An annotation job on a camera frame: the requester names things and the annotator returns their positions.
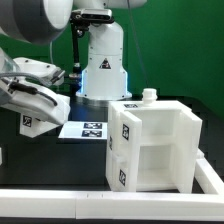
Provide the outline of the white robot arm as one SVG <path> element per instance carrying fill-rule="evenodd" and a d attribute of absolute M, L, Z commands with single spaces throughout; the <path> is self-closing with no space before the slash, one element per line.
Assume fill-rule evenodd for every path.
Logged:
<path fill-rule="evenodd" d="M 76 40 L 90 34 L 90 56 L 81 69 L 78 96 L 88 100 L 123 100 L 127 72 L 123 68 L 123 29 L 114 9 L 131 9 L 147 0 L 0 0 L 0 35 L 37 46 L 48 45 L 64 32 Z M 61 126 L 68 121 L 70 98 L 53 92 L 62 71 L 29 58 L 12 59 L 0 48 L 0 107 L 18 112 L 24 127 Z"/>

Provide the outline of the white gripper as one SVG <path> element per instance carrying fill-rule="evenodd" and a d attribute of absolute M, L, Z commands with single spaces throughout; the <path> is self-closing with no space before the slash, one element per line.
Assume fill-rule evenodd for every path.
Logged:
<path fill-rule="evenodd" d="M 70 98 L 25 80 L 0 79 L 0 107 L 43 122 L 63 125 L 70 113 Z"/>

